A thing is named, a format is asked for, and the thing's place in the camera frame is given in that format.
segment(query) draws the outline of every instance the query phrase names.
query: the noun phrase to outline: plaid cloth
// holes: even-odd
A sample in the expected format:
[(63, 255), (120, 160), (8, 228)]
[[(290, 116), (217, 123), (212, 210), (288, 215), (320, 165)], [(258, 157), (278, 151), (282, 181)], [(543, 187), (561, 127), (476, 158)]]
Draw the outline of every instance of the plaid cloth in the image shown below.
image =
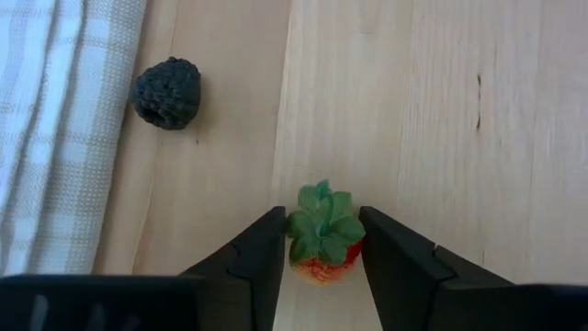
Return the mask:
[(0, 1), (0, 274), (91, 271), (144, 8)]

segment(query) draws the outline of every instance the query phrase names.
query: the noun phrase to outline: white checkered towel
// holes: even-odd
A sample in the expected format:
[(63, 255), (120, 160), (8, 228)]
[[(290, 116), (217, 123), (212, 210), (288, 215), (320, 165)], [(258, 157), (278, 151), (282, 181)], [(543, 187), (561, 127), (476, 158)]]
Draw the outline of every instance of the white checkered towel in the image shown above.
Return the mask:
[(0, 274), (91, 271), (144, 8), (0, 1)]

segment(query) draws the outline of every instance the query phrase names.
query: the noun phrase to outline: dark knitted ball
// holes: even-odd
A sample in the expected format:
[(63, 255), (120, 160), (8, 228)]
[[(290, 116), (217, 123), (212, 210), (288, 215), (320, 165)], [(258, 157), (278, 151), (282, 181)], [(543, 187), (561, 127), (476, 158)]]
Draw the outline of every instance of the dark knitted ball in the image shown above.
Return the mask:
[(170, 57), (137, 78), (131, 101), (139, 116), (154, 126), (184, 129), (198, 113), (198, 68), (188, 60)]

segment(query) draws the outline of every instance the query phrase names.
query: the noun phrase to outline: black crocheted object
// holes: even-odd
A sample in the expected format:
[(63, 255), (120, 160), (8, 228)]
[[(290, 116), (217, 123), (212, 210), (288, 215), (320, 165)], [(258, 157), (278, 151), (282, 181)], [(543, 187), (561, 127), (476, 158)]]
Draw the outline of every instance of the black crocheted object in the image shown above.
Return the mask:
[(184, 129), (198, 113), (198, 68), (188, 60), (170, 57), (137, 78), (131, 101), (139, 116), (154, 126)]

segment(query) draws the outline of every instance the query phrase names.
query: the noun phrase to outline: wood grain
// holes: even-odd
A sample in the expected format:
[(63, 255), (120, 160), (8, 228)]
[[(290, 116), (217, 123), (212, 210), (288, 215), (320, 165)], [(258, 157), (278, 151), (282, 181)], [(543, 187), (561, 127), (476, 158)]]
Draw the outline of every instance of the wood grain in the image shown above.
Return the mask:
[[(185, 57), (185, 131), (128, 110), (98, 273), (175, 274), (330, 178), (517, 282), (588, 283), (585, 0), (152, 0), (137, 72)], [(378, 330), (361, 265), (286, 267), (276, 330)]]

